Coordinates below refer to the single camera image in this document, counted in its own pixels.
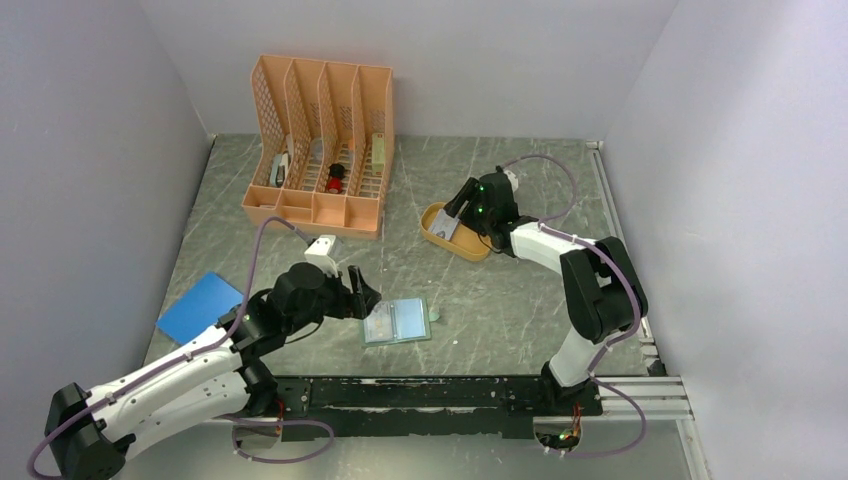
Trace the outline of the white VIP credit card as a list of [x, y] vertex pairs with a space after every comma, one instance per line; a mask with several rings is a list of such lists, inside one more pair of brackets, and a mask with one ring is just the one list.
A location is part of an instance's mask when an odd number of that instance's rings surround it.
[[389, 304], [379, 304], [363, 321], [363, 335], [366, 344], [390, 342], [395, 339], [393, 308]]

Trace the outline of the light blue credit card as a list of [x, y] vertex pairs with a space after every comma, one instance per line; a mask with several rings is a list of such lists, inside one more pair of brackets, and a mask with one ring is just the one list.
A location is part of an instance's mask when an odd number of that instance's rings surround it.
[[397, 338], [412, 339], [427, 335], [428, 313], [423, 299], [396, 300], [393, 316]]

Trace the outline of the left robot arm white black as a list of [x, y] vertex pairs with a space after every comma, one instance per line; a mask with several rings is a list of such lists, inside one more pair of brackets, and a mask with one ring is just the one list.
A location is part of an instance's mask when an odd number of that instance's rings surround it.
[[181, 348], [118, 380], [54, 393], [45, 440], [62, 479], [110, 479], [149, 446], [208, 419], [261, 416], [278, 407], [263, 363], [304, 327], [327, 317], [363, 320], [381, 300], [360, 269], [300, 262]]

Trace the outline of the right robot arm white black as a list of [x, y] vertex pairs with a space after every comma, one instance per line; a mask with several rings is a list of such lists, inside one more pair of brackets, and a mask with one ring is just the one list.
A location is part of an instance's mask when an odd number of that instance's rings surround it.
[[560, 275], [571, 327], [542, 368], [539, 398], [548, 412], [562, 414], [576, 403], [604, 353], [646, 316], [648, 301], [622, 240], [566, 234], [521, 214], [515, 185], [502, 169], [468, 178], [436, 211], [427, 230], [456, 254], [471, 250], [462, 245], [463, 238], [476, 239], [495, 253]]

